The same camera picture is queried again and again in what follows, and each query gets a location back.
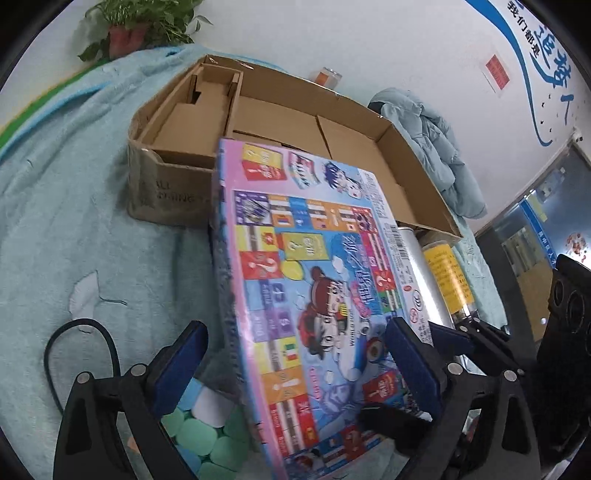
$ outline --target yellow label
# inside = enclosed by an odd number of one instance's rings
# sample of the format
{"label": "yellow label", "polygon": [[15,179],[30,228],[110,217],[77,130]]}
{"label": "yellow label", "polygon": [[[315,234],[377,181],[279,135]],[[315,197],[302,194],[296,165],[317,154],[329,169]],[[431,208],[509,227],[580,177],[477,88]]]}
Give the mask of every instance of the yellow label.
{"label": "yellow label", "polygon": [[456,313],[474,297],[466,277],[449,245],[438,245],[423,252],[450,313]]}
{"label": "yellow label", "polygon": [[269,167],[282,168],[283,156],[279,152],[257,147],[256,145],[244,144],[242,147],[242,159],[267,165]]}
{"label": "yellow label", "polygon": [[272,226],[235,225],[239,252],[277,252],[277,237]]}
{"label": "yellow label", "polygon": [[255,343],[254,358],[261,375],[300,365],[296,337]]}
{"label": "yellow label", "polygon": [[281,234],[288,260],[328,260],[324,238],[319,233],[284,232]]}

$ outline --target black cable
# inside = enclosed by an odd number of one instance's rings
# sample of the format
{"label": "black cable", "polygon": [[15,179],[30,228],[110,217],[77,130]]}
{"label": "black cable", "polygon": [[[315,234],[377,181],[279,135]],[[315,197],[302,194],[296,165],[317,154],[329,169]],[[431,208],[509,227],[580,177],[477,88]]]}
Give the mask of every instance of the black cable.
{"label": "black cable", "polygon": [[55,332],[53,332],[52,336],[47,341],[45,351],[43,352],[43,369],[45,370],[45,376],[47,378],[47,383],[49,384],[49,390],[51,391],[51,396],[53,397],[53,401],[56,403],[57,409],[60,411],[62,415],[64,414],[64,408],[61,406],[60,399],[57,396],[56,388],[53,384],[51,372],[49,371],[49,352],[55,341],[62,333],[70,330],[71,328],[78,327],[80,325],[89,325],[91,327],[96,328],[100,332],[100,334],[105,339],[105,342],[107,342],[107,346],[109,347],[109,353],[111,355],[111,364],[113,365],[113,376],[121,376],[121,365],[119,364],[119,356],[117,355],[115,342],[113,341],[113,338],[111,337],[111,335],[105,327],[103,327],[99,322],[93,319],[77,319],[65,323],[64,325],[59,327]]}

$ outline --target colorful game box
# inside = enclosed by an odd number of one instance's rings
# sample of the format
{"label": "colorful game box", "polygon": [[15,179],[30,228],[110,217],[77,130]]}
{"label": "colorful game box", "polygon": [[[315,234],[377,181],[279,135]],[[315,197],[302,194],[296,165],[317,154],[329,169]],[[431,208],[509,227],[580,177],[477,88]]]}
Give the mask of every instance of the colorful game box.
{"label": "colorful game box", "polygon": [[375,176],[222,140],[213,204],[226,340],[278,479],[332,474],[376,446],[364,403],[414,408],[383,335],[428,318]]}

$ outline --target open cardboard box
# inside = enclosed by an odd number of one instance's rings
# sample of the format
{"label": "open cardboard box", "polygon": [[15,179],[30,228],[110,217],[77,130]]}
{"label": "open cardboard box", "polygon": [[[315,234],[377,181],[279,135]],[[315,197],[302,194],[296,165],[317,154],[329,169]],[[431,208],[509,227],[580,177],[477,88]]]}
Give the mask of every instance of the open cardboard box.
{"label": "open cardboard box", "polygon": [[442,233],[450,242],[460,236],[389,120],[312,82],[218,56],[199,60],[134,115],[129,214],[205,226],[220,137],[296,148],[372,171],[397,221]]}

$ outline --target bolt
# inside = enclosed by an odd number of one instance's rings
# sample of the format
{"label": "bolt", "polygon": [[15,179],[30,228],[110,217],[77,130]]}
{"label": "bolt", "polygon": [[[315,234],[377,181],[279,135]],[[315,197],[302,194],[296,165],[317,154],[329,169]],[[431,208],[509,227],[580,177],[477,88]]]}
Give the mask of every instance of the bolt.
{"label": "bolt", "polygon": [[447,370],[452,374],[452,375],[461,375],[462,372],[464,371],[464,369],[462,368],[462,366],[460,364],[449,364],[447,366]]}
{"label": "bolt", "polygon": [[131,367],[131,374],[134,377],[141,377],[144,373],[146,373],[146,366],[143,364],[136,364]]}
{"label": "bolt", "polygon": [[76,377],[78,383],[86,383],[90,380],[90,374],[88,372],[82,372]]}
{"label": "bolt", "polygon": [[514,382],[515,380],[517,380],[517,375],[515,375],[515,372],[513,370],[505,370],[505,373],[503,375],[510,382]]}

